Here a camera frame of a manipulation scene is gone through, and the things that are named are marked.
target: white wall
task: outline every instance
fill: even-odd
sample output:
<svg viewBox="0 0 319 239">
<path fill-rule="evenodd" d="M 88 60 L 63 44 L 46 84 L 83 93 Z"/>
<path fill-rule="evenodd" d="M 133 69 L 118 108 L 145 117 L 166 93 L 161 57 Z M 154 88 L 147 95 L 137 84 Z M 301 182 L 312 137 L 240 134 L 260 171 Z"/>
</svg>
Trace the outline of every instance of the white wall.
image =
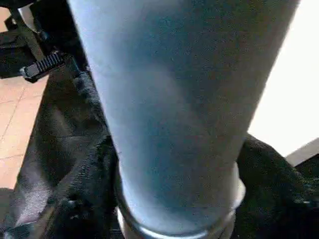
<svg viewBox="0 0 319 239">
<path fill-rule="evenodd" d="M 301 0 L 249 128 L 283 156 L 319 137 L 318 23 L 319 0 Z"/>
</svg>

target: black fabric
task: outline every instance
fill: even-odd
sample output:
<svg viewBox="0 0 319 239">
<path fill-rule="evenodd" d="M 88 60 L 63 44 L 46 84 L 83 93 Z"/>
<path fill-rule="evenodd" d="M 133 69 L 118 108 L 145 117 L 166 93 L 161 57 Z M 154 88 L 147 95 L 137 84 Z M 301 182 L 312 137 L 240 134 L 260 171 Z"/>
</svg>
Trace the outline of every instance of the black fabric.
<svg viewBox="0 0 319 239">
<path fill-rule="evenodd" d="M 312 239 L 319 218 L 318 187 L 269 145 L 248 136 L 237 160 L 246 196 L 236 211 L 233 239 Z"/>
<path fill-rule="evenodd" d="M 4 221 L 5 238 L 108 238 L 111 219 L 111 238 L 122 238 L 111 215 L 115 151 L 89 79 L 84 74 L 72 81 L 65 69 L 50 77 Z M 232 239 L 319 236 L 319 175 L 309 169 L 318 168 L 316 160 L 297 167 L 299 173 L 273 148 L 247 136 L 237 161 L 247 193 Z"/>
<path fill-rule="evenodd" d="M 3 227 L 38 218 L 53 189 L 103 135 L 66 69 L 47 83 Z"/>
</svg>

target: tile floor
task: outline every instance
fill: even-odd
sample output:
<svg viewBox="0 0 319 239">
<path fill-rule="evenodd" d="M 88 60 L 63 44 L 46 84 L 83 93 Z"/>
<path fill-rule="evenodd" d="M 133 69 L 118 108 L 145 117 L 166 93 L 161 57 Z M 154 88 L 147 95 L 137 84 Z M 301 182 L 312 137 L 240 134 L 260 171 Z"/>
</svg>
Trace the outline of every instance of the tile floor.
<svg viewBox="0 0 319 239">
<path fill-rule="evenodd" d="M 0 7 L 0 32 L 9 16 Z M 47 78 L 36 84 L 21 77 L 0 79 L 0 188 L 13 188 Z"/>
</svg>

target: floor tile grout line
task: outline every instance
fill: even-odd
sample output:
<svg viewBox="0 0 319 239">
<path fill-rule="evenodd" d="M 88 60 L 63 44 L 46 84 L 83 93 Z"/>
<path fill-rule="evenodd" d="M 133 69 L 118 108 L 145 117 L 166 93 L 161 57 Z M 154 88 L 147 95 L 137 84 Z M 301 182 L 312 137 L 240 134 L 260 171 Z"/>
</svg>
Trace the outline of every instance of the floor tile grout line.
<svg viewBox="0 0 319 239">
<path fill-rule="evenodd" d="M 3 102 L 0 102 L 0 105 L 1 105 L 1 104 L 5 104 L 5 103 L 15 102 L 15 101 L 18 101 L 18 99 L 16 99 L 16 100 L 12 100 L 12 101 L 3 101 Z"/>
<path fill-rule="evenodd" d="M 13 113 L 12 113 L 12 115 L 11 115 L 11 117 L 10 117 L 9 123 L 8 123 L 7 126 L 6 126 L 5 131 L 3 132 L 2 137 L 5 136 L 5 133 L 6 133 L 6 131 L 8 130 L 8 128 L 9 128 L 9 126 L 10 126 L 11 120 L 12 120 L 12 118 L 13 118 L 13 116 L 14 116 L 14 113 L 15 113 L 15 111 L 16 111 L 16 108 L 18 107 L 18 104 L 19 104 L 19 102 L 20 102 L 20 100 L 21 100 L 21 97 L 22 97 L 22 95 L 23 95 L 23 93 L 24 93 L 24 90 L 25 90 L 25 86 L 23 86 L 23 91 L 21 92 L 21 95 L 20 95 L 19 99 L 17 100 L 17 103 L 16 103 L 16 105 L 15 105 L 15 107 L 14 107 Z"/>
<path fill-rule="evenodd" d="M 9 158 L 19 157 L 19 156 L 24 156 L 24 154 L 16 154 L 16 155 L 12 155 L 12 156 L 9 156 L 9 157 L 0 158 L 0 161 L 8 160 Z"/>
<path fill-rule="evenodd" d="M 5 133 L 6 133 L 7 129 L 9 128 L 9 125 L 10 125 L 10 123 L 11 123 L 11 120 L 12 120 L 13 116 L 14 116 L 14 113 L 15 113 L 15 111 L 16 111 L 16 108 L 18 107 L 18 104 L 19 104 L 19 101 L 16 102 L 16 105 L 15 105 L 15 107 L 14 107 L 14 110 L 13 110 L 13 112 L 12 112 L 12 115 L 11 115 L 11 117 L 10 117 L 10 120 L 9 120 L 9 122 L 8 122 L 8 124 L 7 124 L 7 126 L 6 126 L 6 128 L 5 128 L 5 130 L 4 130 L 4 132 L 3 132 L 2 137 L 5 136 Z"/>
</svg>

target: terracotta floor tile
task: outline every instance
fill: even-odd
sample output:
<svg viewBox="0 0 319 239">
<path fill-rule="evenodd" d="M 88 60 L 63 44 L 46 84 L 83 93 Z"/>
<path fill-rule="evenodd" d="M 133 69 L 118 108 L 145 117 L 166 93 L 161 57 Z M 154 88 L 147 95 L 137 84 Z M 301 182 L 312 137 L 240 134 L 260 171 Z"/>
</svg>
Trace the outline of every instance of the terracotta floor tile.
<svg viewBox="0 0 319 239">
<path fill-rule="evenodd" d="M 4 135 L 0 141 L 0 158 L 24 155 L 29 135 Z"/>
<path fill-rule="evenodd" d="M 48 81 L 48 76 L 43 77 L 42 79 L 40 79 L 38 82 L 34 84 L 27 83 L 21 98 L 42 96 L 47 81 Z"/>
<path fill-rule="evenodd" d="M 16 104 L 17 101 L 0 103 L 0 137 L 4 134 L 9 125 Z"/>
<path fill-rule="evenodd" d="M 14 188 L 23 155 L 0 159 L 0 188 Z"/>
<path fill-rule="evenodd" d="M 19 100 L 25 85 L 22 77 L 0 79 L 0 103 Z"/>
<path fill-rule="evenodd" d="M 19 101 L 5 135 L 30 136 L 41 98 L 39 96 Z"/>
</svg>

